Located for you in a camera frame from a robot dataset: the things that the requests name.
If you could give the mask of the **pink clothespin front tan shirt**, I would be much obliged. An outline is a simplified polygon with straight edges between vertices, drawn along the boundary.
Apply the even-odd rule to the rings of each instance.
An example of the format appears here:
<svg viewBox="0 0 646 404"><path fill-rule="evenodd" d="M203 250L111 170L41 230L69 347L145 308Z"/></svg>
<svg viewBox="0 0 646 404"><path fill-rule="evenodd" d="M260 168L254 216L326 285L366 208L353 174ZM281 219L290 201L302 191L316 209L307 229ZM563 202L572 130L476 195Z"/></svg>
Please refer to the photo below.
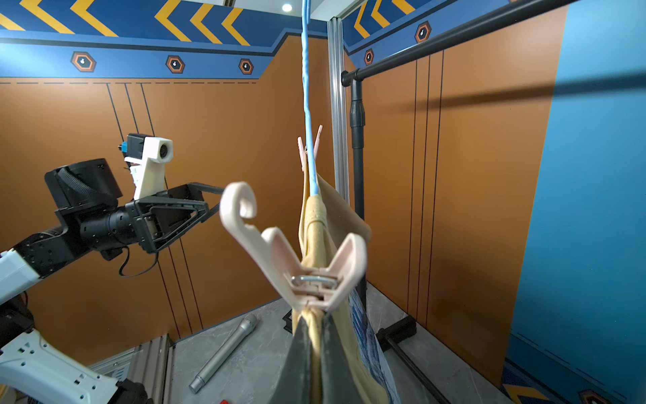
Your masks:
<svg viewBox="0 0 646 404"><path fill-rule="evenodd" d="M301 264L279 228L260 232L245 223L256 215L257 202L251 186L244 182L227 185L220 201L223 226L296 311L314 308L333 311L365 275L368 252L360 235L347 235L328 266L307 267Z"/></svg>

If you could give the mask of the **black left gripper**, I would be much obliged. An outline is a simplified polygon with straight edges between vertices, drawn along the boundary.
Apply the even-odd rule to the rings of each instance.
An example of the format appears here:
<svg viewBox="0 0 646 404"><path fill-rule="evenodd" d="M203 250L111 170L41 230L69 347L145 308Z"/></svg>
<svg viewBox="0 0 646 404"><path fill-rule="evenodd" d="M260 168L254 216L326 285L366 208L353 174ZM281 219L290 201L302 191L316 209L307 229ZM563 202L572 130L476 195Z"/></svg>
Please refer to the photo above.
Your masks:
<svg viewBox="0 0 646 404"><path fill-rule="evenodd" d="M224 190L204 183L186 183L167 191L167 196L148 196L125 205L131 235L128 245L137 244L146 253L159 253L198 223L210 218L204 194L222 195Z"/></svg>

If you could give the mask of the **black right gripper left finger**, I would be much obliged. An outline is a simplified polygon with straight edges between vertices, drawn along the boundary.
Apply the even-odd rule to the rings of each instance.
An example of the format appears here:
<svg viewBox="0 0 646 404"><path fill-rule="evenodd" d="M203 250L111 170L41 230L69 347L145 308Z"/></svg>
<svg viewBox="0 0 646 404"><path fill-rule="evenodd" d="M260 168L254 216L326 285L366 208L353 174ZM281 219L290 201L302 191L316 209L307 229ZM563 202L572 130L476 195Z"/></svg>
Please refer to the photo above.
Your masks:
<svg viewBox="0 0 646 404"><path fill-rule="evenodd" d="M312 343L309 326L299 319L270 404L306 404L311 400Z"/></svg>

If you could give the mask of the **white wire hanger tan shirt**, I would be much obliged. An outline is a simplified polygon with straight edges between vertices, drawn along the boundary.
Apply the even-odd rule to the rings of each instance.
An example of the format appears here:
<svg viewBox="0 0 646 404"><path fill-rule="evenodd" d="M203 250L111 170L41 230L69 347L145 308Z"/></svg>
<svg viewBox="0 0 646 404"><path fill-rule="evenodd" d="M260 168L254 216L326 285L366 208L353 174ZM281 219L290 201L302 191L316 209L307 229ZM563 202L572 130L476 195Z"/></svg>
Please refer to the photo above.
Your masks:
<svg viewBox="0 0 646 404"><path fill-rule="evenodd" d="M313 134L313 125L310 108L310 53L309 53L309 22L311 20L311 1L303 0L301 7L301 59L302 59L302 88L303 88L303 110L304 110L304 127L306 134L306 168L308 169L308 180L310 196L320 193L318 177L316 173L315 158L315 137Z"/></svg>

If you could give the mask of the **tan yellow t-shirt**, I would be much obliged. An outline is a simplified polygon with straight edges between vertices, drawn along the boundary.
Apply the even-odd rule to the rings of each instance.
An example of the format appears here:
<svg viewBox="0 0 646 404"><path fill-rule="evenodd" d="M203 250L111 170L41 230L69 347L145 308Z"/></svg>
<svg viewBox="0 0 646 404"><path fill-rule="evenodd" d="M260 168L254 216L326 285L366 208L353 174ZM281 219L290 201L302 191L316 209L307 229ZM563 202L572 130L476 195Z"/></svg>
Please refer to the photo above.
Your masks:
<svg viewBox="0 0 646 404"><path fill-rule="evenodd" d="M301 264L324 269L330 265L348 234L358 234L368 241L372 231L323 178L318 178L320 194L310 197L309 173L306 168L303 172L304 193L299 219ZM293 315L296 328L300 327L301 320L307 326L311 342L311 398L315 402L324 398L321 360L325 316L324 311L317 309L297 311ZM346 360L338 370L349 372L362 402L399 403L394 377L358 292L351 292L331 313L331 318Z"/></svg>

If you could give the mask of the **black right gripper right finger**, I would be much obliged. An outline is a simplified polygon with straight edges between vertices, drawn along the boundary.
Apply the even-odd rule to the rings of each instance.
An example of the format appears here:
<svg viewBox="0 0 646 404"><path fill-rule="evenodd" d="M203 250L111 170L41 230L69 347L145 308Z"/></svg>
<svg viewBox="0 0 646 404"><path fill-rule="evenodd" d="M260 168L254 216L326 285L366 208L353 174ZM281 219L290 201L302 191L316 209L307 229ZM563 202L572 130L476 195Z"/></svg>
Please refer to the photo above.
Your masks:
<svg viewBox="0 0 646 404"><path fill-rule="evenodd" d="M322 320L320 356L321 403L362 403L338 329L331 315L324 316Z"/></svg>

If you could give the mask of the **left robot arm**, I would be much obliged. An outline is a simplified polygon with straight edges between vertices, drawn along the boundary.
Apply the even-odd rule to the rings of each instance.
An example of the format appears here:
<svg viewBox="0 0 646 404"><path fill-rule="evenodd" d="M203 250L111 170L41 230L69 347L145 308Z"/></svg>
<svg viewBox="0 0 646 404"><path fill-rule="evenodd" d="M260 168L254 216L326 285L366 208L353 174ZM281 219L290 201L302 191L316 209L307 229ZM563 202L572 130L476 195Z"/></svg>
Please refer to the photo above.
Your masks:
<svg viewBox="0 0 646 404"><path fill-rule="evenodd" d="M59 227L1 254L1 382L40 403L151 403L141 383L100 375L50 345L21 296L90 252L110 261L137 244L158 256L218 212L204 195L223 190L187 183L119 205L122 193L102 158L56 168L45 182Z"/></svg>

